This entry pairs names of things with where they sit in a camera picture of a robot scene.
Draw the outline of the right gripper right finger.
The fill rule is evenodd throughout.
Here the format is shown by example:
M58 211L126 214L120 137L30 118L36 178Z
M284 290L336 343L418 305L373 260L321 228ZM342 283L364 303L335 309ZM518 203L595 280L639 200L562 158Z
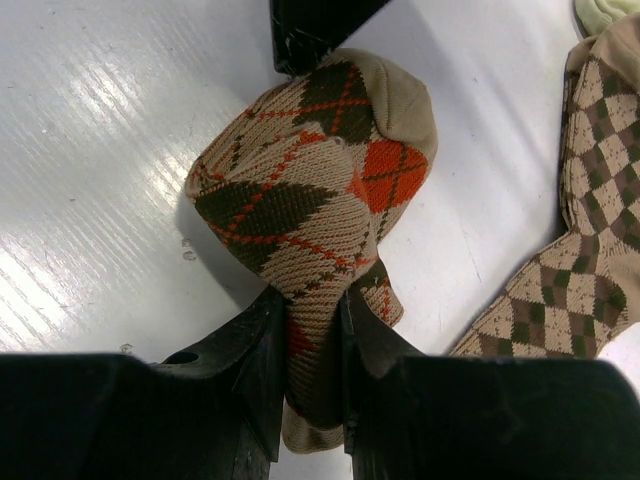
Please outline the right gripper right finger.
M357 479L635 479L639 403L602 361L429 356L341 298Z

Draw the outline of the orange green argyle sock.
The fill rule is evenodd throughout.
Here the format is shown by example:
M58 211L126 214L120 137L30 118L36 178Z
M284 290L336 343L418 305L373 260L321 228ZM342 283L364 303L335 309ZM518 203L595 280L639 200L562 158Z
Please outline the orange green argyle sock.
M189 171L185 193L198 214L284 296L282 437L294 453L343 441L342 295L356 288L388 325L403 315L378 246L436 150L425 84L388 59L339 49L262 94Z

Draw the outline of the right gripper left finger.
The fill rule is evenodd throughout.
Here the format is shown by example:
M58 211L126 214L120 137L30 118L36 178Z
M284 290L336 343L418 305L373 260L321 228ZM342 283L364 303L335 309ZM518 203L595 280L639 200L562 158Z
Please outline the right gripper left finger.
M279 457L284 298L243 312L160 363L5 354L5 479L265 479Z

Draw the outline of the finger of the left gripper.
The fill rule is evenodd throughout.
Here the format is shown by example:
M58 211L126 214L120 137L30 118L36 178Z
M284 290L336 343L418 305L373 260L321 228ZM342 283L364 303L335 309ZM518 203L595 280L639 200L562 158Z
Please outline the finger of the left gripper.
M385 0L271 0L276 72L312 71L385 6Z

